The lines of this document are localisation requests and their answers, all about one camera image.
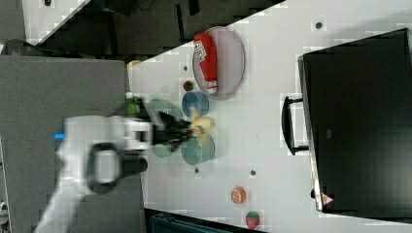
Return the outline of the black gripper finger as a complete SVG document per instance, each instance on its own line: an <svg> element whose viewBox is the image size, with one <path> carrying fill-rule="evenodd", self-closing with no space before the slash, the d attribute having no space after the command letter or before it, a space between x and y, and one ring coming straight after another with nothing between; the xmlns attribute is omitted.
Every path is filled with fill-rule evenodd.
<svg viewBox="0 0 412 233"><path fill-rule="evenodd" d="M185 121L168 114L163 115L163 122L165 124L165 128L172 131L187 130L190 126L189 121Z"/></svg>
<svg viewBox="0 0 412 233"><path fill-rule="evenodd" d="M192 134L186 133L167 133L165 135L165 145L170 148L172 152L176 151L180 145L192 138Z"/></svg>

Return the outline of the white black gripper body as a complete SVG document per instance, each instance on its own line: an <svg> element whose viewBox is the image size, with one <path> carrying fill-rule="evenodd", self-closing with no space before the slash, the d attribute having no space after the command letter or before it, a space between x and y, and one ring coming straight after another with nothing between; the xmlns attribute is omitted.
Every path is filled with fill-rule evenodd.
<svg viewBox="0 0 412 233"><path fill-rule="evenodd" d="M148 117L126 117L124 119L124 148L126 150L148 150L154 144L155 130L164 128L158 112L149 112Z"/></svg>

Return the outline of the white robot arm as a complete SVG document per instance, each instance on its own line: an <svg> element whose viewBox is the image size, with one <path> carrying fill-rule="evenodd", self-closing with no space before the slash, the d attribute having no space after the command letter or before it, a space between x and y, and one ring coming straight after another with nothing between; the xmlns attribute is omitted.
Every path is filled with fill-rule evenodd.
<svg viewBox="0 0 412 233"><path fill-rule="evenodd" d="M156 145L176 150L191 138L190 123L159 112L137 116L74 116L64 121L56 155L62 162L55 190L33 233L68 233L88 196L114 191L148 169L141 154Z"/></svg>

